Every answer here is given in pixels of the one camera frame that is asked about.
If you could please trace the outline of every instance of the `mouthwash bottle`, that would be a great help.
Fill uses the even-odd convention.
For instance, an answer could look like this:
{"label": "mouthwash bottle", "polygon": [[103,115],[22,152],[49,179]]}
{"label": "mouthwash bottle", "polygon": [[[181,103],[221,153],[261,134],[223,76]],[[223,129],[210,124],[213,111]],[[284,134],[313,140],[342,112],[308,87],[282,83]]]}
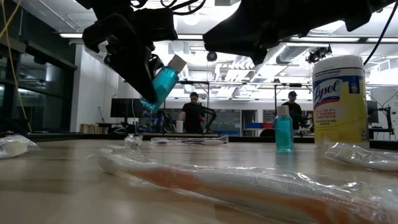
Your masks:
{"label": "mouthwash bottle", "polygon": [[187,62],[174,55],[168,66],[164,66],[154,78],[153,85],[157,95],[155,103],[149,103],[145,98],[141,98],[141,103],[149,110],[156,112],[166,100],[175,84],[178,82],[178,75],[184,69]]}
{"label": "mouthwash bottle", "polygon": [[293,120],[289,116],[288,106],[279,106],[277,108],[275,140],[278,152],[293,151]]}

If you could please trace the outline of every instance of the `yellow cable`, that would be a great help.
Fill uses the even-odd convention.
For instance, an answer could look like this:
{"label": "yellow cable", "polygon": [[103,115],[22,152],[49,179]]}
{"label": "yellow cable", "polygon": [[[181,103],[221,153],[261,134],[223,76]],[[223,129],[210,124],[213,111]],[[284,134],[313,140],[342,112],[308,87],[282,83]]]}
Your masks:
{"label": "yellow cable", "polygon": [[[5,2],[4,2],[4,0],[2,0],[2,18],[4,19],[4,24],[5,24],[5,25],[4,25],[3,31],[0,33],[0,38],[1,38],[1,36],[3,35],[4,30],[5,30],[5,31],[6,31],[7,45],[8,45],[8,53],[9,53],[10,60],[11,60],[12,76],[14,76],[14,82],[15,82],[15,87],[16,87],[16,90],[17,90],[17,96],[18,96],[18,99],[19,99],[19,103],[21,104],[21,108],[22,108],[22,112],[23,112],[23,114],[24,114],[25,120],[28,120],[28,119],[27,119],[27,116],[26,116],[26,113],[25,113],[24,105],[23,105],[23,103],[22,103],[21,96],[20,96],[20,94],[19,94],[19,92],[18,92],[18,80],[17,80],[17,75],[16,75],[16,73],[15,73],[14,62],[12,61],[11,45],[10,45],[10,40],[9,40],[9,35],[8,35],[8,25],[10,24],[10,22],[12,21],[12,18],[14,17],[16,11],[18,10],[18,7],[19,7],[20,3],[21,3],[21,0],[18,1],[17,7],[15,8],[15,10],[14,10],[14,12],[12,13],[11,17],[10,17],[9,20],[7,21],[7,19],[6,19],[6,7],[5,7]],[[29,127],[30,133],[33,133],[33,132],[32,132],[32,127],[30,126],[30,123],[29,123],[29,120],[28,120],[28,122],[27,122],[27,125],[28,125],[28,127]]]}

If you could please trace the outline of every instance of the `lysol logo text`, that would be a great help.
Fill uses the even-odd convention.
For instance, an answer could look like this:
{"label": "lysol logo text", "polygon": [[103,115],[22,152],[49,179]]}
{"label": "lysol logo text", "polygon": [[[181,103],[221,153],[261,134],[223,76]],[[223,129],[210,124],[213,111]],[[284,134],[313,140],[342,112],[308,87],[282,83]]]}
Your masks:
{"label": "lysol logo text", "polygon": [[327,80],[315,87],[313,103],[315,108],[326,103],[338,102],[340,100],[340,79]]}

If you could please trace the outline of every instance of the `black shirt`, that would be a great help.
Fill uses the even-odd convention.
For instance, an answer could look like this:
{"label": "black shirt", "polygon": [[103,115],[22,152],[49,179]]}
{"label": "black shirt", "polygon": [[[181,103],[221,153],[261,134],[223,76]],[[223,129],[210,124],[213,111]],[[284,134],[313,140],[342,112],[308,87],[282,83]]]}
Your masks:
{"label": "black shirt", "polygon": [[300,105],[296,103],[286,102],[282,104],[282,106],[289,106],[290,117],[292,117],[293,119],[293,130],[299,130],[300,129],[299,121],[302,117],[302,111]]}
{"label": "black shirt", "polygon": [[200,110],[199,104],[185,103],[182,111],[185,112],[184,128],[187,132],[200,132],[200,115],[204,114]]}

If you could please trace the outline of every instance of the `monitor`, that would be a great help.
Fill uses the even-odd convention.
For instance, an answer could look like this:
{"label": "monitor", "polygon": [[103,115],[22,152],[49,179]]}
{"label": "monitor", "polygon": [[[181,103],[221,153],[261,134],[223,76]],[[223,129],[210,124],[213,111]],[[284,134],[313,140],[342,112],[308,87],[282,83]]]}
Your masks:
{"label": "monitor", "polygon": [[367,101],[368,104],[368,123],[379,122],[379,108],[376,101]]}
{"label": "monitor", "polygon": [[128,107],[128,118],[142,118],[144,107],[140,99],[112,99],[111,117],[124,118],[126,114],[126,105]]}

